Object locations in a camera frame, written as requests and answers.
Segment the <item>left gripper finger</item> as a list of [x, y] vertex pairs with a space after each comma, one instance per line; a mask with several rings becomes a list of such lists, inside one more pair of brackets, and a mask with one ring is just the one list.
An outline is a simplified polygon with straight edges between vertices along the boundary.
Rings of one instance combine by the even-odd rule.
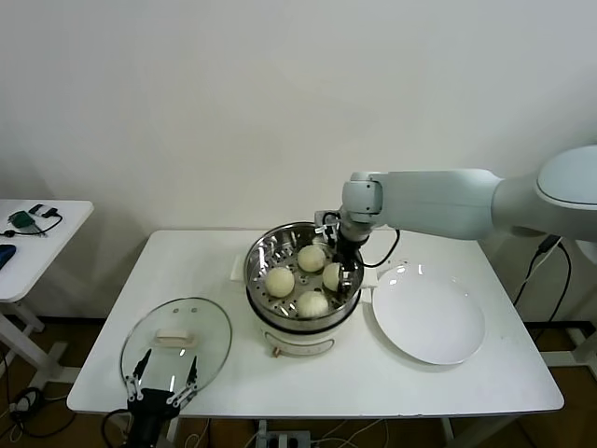
[[147, 350], [145, 355], [137, 362], [132, 374], [125, 376], [124, 383], [128, 402], [140, 401], [144, 397], [141, 389], [141, 379], [151, 357], [151, 353], [151, 350]]
[[166, 400], [168, 405], [187, 405], [199, 392], [197, 357], [194, 357], [188, 374], [185, 385], [178, 392], [174, 393]]

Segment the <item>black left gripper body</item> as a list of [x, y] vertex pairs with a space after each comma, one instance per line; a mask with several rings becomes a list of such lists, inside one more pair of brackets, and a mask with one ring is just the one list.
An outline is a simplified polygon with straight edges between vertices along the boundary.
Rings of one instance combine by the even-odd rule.
[[143, 397], [127, 401], [132, 415], [132, 426], [125, 442], [126, 447], [156, 447], [163, 427], [180, 414], [180, 407], [168, 401], [174, 393], [166, 390], [144, 388]]

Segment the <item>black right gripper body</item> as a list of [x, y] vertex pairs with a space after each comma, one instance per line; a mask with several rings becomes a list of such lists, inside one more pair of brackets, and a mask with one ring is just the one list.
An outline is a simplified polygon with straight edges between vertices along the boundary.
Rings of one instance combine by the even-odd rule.
[[344, 264], [362, 264], [363, 260], [360, 249], [368, 239], [368, 232], [354, 232], [348, 231], [345, 228], [339, 228], [334, 261]]

